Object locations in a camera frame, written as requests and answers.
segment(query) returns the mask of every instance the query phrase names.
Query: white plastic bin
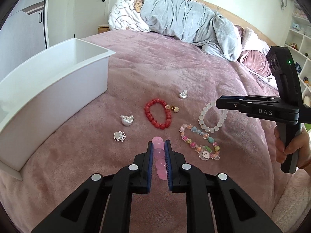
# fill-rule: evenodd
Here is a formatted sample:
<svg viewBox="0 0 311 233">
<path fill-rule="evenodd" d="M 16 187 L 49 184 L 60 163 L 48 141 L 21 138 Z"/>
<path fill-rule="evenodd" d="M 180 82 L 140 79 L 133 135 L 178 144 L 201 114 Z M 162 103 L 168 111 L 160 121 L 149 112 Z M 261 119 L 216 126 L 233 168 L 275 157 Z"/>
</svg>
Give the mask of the white plastic bin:
<svg viewBox="0 0 311 233">
<path fill-rule="evenodd" d="M 19 171 L 37 148 L 107 90 L 114 53 L 72 38 L 31 57 L 0 82 L 0 170 L 22 180 Z"/>
</svg>

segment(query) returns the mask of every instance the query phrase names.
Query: pink translucent disc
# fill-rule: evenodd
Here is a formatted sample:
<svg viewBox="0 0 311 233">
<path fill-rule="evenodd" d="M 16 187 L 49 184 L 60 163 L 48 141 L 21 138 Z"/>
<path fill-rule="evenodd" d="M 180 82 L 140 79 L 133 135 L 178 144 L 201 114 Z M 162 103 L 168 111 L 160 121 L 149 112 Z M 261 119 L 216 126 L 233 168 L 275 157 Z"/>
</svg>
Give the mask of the pink translucent disc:
<svg viewBox="0 0 311 233">
<path fill-rule="evenodd" d="M 165 152 L 162 149 L 154 149 L 153 156 L 155 159 L 162 159 L 165 156 Z"/>
<path fill-rule="evenodd" d="M 164 150 L 164 142 L 162 140 L 155 140 L 153 142 L 153 149 L 162 149 Z"/>
<path fill-rule="evenodd" d="M 158 170 L 157 174 L 161 180 L 167 180 L 166 170 Z"/>
<path fill-rule="evenodd" d="M 165 159 L 159 159 L 156 161 L 155 166 L 158 170 L 166 170 Z"/>
<path fill-rule="evenodd" d="M 163 141 L 163 139 L 161 137 L 154 137 L 151 141 L 152 141 L 152 143 L 154 143 L 154 141 L 156 141 L 156 140 Z"/>
</svg>

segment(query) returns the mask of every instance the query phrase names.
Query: pink fleece bedspread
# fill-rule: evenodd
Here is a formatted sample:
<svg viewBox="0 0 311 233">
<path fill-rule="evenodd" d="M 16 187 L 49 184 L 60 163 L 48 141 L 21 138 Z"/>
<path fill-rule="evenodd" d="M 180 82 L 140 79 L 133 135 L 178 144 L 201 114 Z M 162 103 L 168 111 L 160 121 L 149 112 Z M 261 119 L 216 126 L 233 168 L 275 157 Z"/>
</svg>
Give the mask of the pink fleece bedspread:
<svg viewBox="0 0 311 233">
<path fill-rule="evenodd" d="M 131 164 L 147 150 L 154 136 L 170 139 L 173 150 L 203 172 L 227 173 L 271 215 L 291 175 L 275 161 L 275 123 L 230 110 L 224 125 L 212 136 L 220 145 L 220 160 L 203 161 L 181 140 L 178 128 L 198 125 L 203 107 L 221 95 L 276 95 L 276 91 L 238 62 L 209 56 L 191 44 L 156 33 L 111 31 L 86 38 L 116 52 L 110 57 L 108 90 L 65 122 L 32 155 L 21 170 L 23 181 L 0 173 L 0 200 L 23 233 L 29 233 L 60 202 L 93 173 L 109 175 Z M 188 90 L 185 100 L 178 93 Z M 147 120 L 144 106 L 159 97 L 180 111 L 168 129 L 158 130 Z M 160 106 L 153 116 L 164 122 Z M 120 115 L 134 115 L 131 126 Z M 220 110 L 212 108 L 205 123 L 213 127 Z M 126 140 L 113 134 L 124 131 Z M 198 143 L 202 137 L 188 134 Z M 153 171 L 151 193 L 134 195 L 130 232 L 186 233 L 186 200 L 168 191 L 167 181 Z"/>
</svg>

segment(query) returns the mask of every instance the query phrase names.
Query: gray blanket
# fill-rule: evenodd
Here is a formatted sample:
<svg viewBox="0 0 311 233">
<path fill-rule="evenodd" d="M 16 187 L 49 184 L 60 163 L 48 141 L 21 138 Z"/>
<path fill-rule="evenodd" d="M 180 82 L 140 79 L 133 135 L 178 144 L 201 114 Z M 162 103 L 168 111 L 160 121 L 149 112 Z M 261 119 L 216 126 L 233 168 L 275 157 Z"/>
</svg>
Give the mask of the gray blanket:
<svg viewBox="0 0 311 233">
<path fill-rule="evenodd" d="M 201 46 L 207 54 L 229 61 L 236 61 L 241 54 L 235 26 L 198 2 L 144 0 L 140 13 L 152 31 Z"/>
</svg>

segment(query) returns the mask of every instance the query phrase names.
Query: door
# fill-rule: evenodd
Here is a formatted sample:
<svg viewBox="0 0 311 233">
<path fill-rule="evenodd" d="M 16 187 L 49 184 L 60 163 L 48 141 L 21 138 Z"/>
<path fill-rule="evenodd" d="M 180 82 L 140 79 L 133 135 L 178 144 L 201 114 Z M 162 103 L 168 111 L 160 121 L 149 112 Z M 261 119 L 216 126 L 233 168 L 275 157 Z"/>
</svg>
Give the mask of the door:
<svg viewBox="0 0 311 233">
<path fill-rule="evenodd" d="M 84 38 L 98 33 L 98 26 L 105 23 L 107 0 L 75 0 L 74 34 Z"/>
</svg>

